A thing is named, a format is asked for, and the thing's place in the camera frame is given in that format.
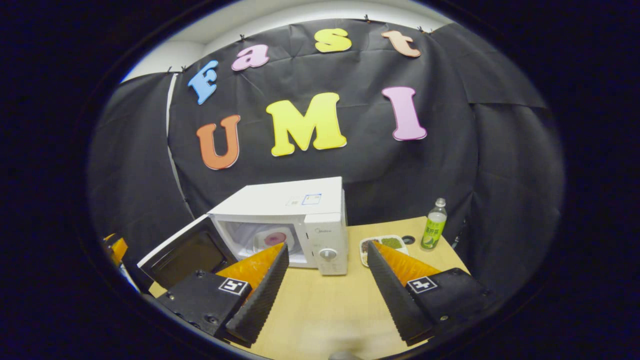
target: microwave control panel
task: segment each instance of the microwave control panel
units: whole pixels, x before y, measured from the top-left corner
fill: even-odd
[[[340,213],[305,217],[307,236],[318,270],[323,275],[347,274],[347,232]]]

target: plastic bottle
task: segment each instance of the plastic bottle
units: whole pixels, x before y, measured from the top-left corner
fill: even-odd
[[[444,209],[446,204],[447,202],[439,197],[436,200],[436,207],[429,211],[427,227],[424,229],[424,235],[422,235],[422,241],[420,241],[420,246],[423,249],[431,250],[438,245],[444,224],[447,222],[447,211]]]

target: letter m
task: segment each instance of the letter m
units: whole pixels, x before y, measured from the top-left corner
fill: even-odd
[[[333,92],[317,94],[311,99],[307,113],[303,116],[289,100],[277,101],[267,106],[267,113],[273,116],[275,146],[273,156],[292,154],[295,150],[289,143],[289,136],[302,151],[309,148],[311,135],[316,130],[314,147],[318,150],[343,147],[347,138],[340,134],[335,104],[340,97]]]

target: microwave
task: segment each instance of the microwave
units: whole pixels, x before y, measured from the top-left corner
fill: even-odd
[[[169,288],[192,271],[219,271],[285,242],[289,266],[347,274],[341,177],[248,185],[158,245],[138,262]]]

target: white wall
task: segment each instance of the white wall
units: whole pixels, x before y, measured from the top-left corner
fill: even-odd
[[[425,31],[435,30],[450,19],[411,0],[318,1],[318,0],[242,0],[226,6],[188,26],[161,44],[123,79],[153,72],[180,70],[207,54],[240,39],[265,30],[297,22],[320,19],[363,19]]]

